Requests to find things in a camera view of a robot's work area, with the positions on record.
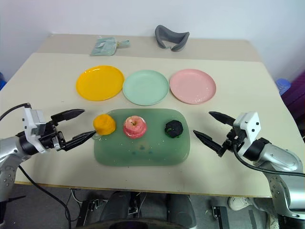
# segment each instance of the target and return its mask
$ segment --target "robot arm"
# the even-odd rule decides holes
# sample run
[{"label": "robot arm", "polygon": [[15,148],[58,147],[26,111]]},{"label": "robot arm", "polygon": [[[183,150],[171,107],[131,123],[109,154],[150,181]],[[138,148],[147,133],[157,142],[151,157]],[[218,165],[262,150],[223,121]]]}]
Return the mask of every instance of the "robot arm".
[{"label": "robot arm", "polygon": [[[257,112],[242,113],[236,120],[219,112],[209,114],[232,126],[226,141],[219,145],[196,130],[193,131],[195,135],[218,156],[222,157],[229,150],[245,166],[263,172],[269,182],[280,227],[305,228],[305,175],[299,157],[264,138],[255,140],[261,130]],[[254,166],[243,161],[242,156],[253,161]]]},{"label": "robot arm", "polygon": [[4,222],[4,213],[9,195],[15,182],[16,171],[20,163],[40,152],[45,153],[50,148],[57,151],[68,151],[81,145],[91,138],[95,131],[82,133],[66,142],[61,131],[56,126],[58,122],[77,117],[85,110],[73,109],[51,116],[51,121],[45,122],[42,111],[32,110],[30,104],[23,104],[23,132],[16,136],[0,140],[0,228]]}]

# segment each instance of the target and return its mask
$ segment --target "pink plate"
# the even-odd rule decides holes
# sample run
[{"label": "pink plate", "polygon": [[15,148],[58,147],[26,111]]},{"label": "pink plate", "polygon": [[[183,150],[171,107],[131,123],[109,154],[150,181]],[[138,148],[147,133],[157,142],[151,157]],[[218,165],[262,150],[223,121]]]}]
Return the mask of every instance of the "pink plate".
[{"label": "pink plate", "polygon": [[183,69],[170,79],[173,95],[187,104],[202,104],[210,100],[216,92],[214,80],[197,69]]}]

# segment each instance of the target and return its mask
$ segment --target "purple object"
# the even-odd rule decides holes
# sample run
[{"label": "purple object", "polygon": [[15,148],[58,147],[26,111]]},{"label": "purple object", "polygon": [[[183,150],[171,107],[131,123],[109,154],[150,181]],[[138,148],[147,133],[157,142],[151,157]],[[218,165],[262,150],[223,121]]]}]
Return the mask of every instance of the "purple object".
[{"label": "purple object", "polygon": [[283,94],[282,99],[294,119],[305,114],[305,72],[291,83],[291,87]]}]

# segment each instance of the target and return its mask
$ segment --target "cable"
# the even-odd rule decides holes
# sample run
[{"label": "cable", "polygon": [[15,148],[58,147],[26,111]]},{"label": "cable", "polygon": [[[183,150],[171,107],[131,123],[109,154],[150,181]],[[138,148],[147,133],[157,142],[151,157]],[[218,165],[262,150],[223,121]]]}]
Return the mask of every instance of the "cable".
[{"label": "cable", "polygon": [[144,199],[142,200],[142,202],[141,202],[141,204],[140,204],[139,213],[138,213],[138,218],[140,217],[141,208],[142,208],[142,205],[143,205],[143,203],[144,203],[146,197],[147,197],[147,193],[145,194],[145,197],[144,197]]},{"label": "cable", "polygon": [[261,167],[255,167],[253,165],[250,165],[249,163],[245,162],[244,160],[241,159],[241,157],[238,155],[237,152],[237,145],[233,145],[233,152],[237,160],[239,160],[244,166],[247,166],[250,169],[260,171],[263,173],[270,173],[270,174],[277,174],[277,175],[288,175],[288,176],[298,176],[298,177],[305,177],[304,173],[295,173],[295,172],[282,172],[282,171],[275,171],[275,170],[270,170],[266,168],[261,168]]},{"label": "cable", "polygon": [[30,176],[24,171],[24,169],[21,166],[18,166],[18,168],[22,171],[22,173],[25,175],[25,177],[38,189],[40,189],[42,192],[44,192],[45,194],[49,195],[50,197],[52,197],[54,200],[56,200],[57,202],[59,202],[61,205],[63,205],[63,207],[66,209],[67,215],[68,215],[68,223],[69,223],[69,229],[71,229],[71,216],[70,216],[70,211],[67,207],[67,205],[64,204],[64,202],[62,202],[60,199],[58,199],[56,196],[54,196],[52,193],[48,192],[47,190],[45,190],[44,188],[40,187],[38,184],[35,183],[35,181],[33,181]]},{"label": "cable", "polygon": [[[66,205],[67,205],[67,206],[68,206],[68,203],[69,203],[69,201],[70,201],[70,199],[71,199],[71,196],[72,196],[72,193],[70,192],[69,198],[68,198],[68,200],[67,200],[67,202],[66,202]],[[77,216],[75,219],[71,219],[71,222],[74,222],[74,221],[78,220],[78,218],[79,218],[79,216],[80,216],[80,213],[81,213],[81,205],[80,205],[78,202],[76,202],[76,203],[77,203],[77,205],[78,205],[78,207],[79,207],[79,209],[80,209],[80,212],[79,212],[78,216]]]},{"label": "cable", "polygon": [[20,107],[26,107],[26,108],[31,108],[31,105],[30,103],[25,103],[25,104],[20,104],[20,105],[17,105],[15,107],[12,107],[11,109],[7,110],[6,112],[4,112],[1,116],[0,116],[0,121],[10,112],[12,112],[13,110],[16,110],[17,108],[20,108]]},{"label": "cable", "polygon": [[74,199],[76,202],[78,202],[78,203],[82,204],[82,201],[79,201],[79,200],[76,198],[76,196],[75,196],[75,193],[74,193],[74,190],[73,190],[73,189],[71,189],[71,194],[72,194],[73,199]]}]

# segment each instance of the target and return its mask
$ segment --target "plate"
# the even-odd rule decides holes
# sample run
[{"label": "plate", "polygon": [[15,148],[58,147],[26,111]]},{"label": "plate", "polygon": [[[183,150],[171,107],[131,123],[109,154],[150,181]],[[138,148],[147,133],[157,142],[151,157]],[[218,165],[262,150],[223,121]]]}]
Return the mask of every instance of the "plate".
[{"label": "plate", "polygon": [[216,84],[207,73],[197,69],[183,69],[170,79],[173,95],[187,104],[202,104],[216,93]]},{"label": "plate", "polygon": [[168,91],[167,79],[153,70],[135,72],[126,78],[123,85],[125,97],[132,103],[143,106],[159,103]]},{"label": "plate", "polygon": [[81,97],[102,101],[114,97],[122,89],[123,73],[108,65],[100,65],[84,71],[76,82]]}]

